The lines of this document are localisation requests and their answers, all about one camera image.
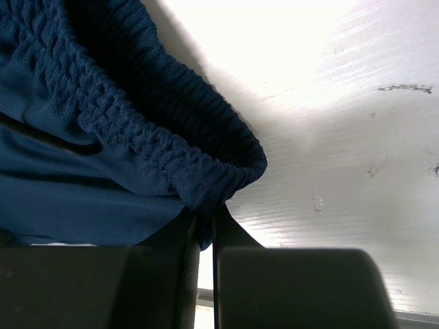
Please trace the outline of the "navy blue shorts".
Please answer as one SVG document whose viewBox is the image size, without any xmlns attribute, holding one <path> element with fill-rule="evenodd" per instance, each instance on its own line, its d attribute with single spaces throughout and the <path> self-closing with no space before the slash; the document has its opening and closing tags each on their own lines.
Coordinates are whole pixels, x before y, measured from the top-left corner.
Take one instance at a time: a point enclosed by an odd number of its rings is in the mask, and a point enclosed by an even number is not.
<svg viewBox="0 0 439 329">
<path fill-rule="evenodd" d="M 140 1 L 1 2 L 1 244 L 138 245 L 267 168 Z"/>
</svg>

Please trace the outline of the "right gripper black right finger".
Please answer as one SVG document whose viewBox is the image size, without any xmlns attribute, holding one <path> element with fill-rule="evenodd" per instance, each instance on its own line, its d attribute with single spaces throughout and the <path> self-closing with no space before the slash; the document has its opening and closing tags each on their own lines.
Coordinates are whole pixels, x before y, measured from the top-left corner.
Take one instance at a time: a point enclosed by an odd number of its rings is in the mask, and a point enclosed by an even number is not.
<svg viewBox="0 0 439 329">
<path fill-rule="evenodd" d="M 268 248 L 213 216 L 216 328 L 396 328 L 381 274 L 361 249 Z"/>
</svg>

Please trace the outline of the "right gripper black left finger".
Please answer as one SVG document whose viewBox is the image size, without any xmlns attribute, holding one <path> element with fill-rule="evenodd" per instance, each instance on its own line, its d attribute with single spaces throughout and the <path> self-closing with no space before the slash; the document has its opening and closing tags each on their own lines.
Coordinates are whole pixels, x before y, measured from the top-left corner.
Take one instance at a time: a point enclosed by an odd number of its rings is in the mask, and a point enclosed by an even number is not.
<svg viewBox="0 0 439 329">
<path fill-rule="evenodd" d="M 134 247 L 2 247 L 2 328 L 192 328 L 198 220 Z"/>
</svg>

